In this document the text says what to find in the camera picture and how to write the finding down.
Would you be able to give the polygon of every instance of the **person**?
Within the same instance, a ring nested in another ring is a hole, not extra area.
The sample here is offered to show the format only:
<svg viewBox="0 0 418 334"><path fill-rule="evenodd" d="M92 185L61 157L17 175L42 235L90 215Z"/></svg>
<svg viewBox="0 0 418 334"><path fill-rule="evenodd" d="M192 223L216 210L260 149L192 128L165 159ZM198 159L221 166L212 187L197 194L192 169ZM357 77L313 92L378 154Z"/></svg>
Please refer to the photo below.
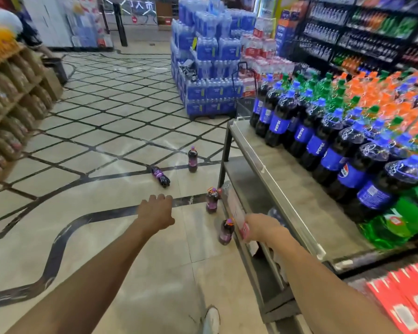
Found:
<svg viewBox="0 0 418 334"><path fill-rule="evenodd" d="M92 333L139 251L157 232L175 223L171 213L171 196L143 200L138 217L121 236L29 310L7 334ZM250 228L245 241L265 242L283 258L295 299L314 334L401 333L374 303L312 257L276 219L250 214L245 221ZM215 307L208 309L202 330L219 333Z"/></svg>
<svg viewBox="0 0 418 334"><path fill-rule="evenodd" d="M33 50L38 50L49 58L56 57L40 39L37 30L31 26L22 12L14 14L11 11L0 8L0 26L8 28L19 42L24 42Z"/></svg>

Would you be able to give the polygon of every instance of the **display table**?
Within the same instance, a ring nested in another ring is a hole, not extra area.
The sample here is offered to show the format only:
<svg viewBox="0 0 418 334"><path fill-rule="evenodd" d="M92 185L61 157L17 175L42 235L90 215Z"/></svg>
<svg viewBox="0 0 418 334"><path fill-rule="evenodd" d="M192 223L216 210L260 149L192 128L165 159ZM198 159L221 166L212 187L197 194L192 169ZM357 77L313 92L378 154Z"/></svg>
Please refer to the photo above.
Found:
<svg viewBox="0 0 418 334"><path fill-rule="evenodd" d="M229 158L231 141L243 156ZM239 204L246 213L267 213L277 208L300 244L341 279L350 279L380 264L418 252L418 244L391 251L378 251L297 160L282 146L271 148L255 134L248 120L233 120L226 129L225 147L218 186L228 174ZM232 198L223 194L224 207L235 217ZM236 237L241 239L238 229ZM284 268L272 250L260 244L264 257L252 257L241 241L240 249L251 284L258 296L265 323L300 313Z"/></svg>

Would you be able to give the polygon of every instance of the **black post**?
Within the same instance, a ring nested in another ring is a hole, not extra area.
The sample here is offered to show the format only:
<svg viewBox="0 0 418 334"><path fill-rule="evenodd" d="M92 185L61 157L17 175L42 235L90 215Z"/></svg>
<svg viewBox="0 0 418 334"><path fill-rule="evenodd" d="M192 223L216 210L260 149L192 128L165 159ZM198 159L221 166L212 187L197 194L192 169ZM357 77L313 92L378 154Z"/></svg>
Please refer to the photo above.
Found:
<svg viewBox="0 0 418 334"><path fill-rule="evenodd" d="M108 23L107 23L107 18L105 17L105 10L104 10L104 5L103 4L99 4L99 11L102 14L102 18L104 19L104 24L105 24L105 32L107 34L110 33L110 29L108 29Z"/></svg>
<svg viewBox="0 0 418 334"><path fill-rule="evenodd" d="M125 29L123 25L123 18L121 16L121 5L117 2L113 2L114 18L116 19L116 25L118 27L119 39L123 47L127 47L127 36L125 35Z"/></svg>

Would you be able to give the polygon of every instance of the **marble floor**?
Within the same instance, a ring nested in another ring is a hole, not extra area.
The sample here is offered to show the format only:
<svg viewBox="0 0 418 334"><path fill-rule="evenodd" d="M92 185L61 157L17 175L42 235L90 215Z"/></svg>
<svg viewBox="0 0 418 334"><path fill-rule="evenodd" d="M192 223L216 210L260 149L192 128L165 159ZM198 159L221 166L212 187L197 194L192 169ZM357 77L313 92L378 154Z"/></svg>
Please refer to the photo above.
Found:
<svg viewBox="0 0 418 334"><path fill-rule="evenodd" d="M0 334L159 193L174 197L176 223L140 252L95 333L193 334L210 304L222 334L267 333L235 244L217 241L222 212L205 210L228 117L186 117L167 54L68 54L64 63L74 72L62 100L0 183ZM191 145L196 173L186 168Z"/></svg>

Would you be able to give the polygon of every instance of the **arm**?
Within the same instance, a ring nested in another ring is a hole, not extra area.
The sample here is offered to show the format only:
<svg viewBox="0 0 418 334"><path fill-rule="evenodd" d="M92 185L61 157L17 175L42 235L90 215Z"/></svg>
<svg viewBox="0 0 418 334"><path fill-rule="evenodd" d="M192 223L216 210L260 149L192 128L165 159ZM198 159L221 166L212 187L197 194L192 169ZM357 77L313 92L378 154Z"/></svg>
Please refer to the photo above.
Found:
<svg viewBox="0 0 418 334"><path fill-rule="evenodd" d="M267 243L283 262L294 297L314 334L400 334L364 295L318 262L279 222L267 215L246 216L245 241Z"/></svg>
<svg viewBox="0 0 418 334"><path fill-rule="evenodd" d="M56 287L7 334L85 334L97 326L115 298L134 259L159 230L174 224L172 197L150 196L127 230Z"/></svg>

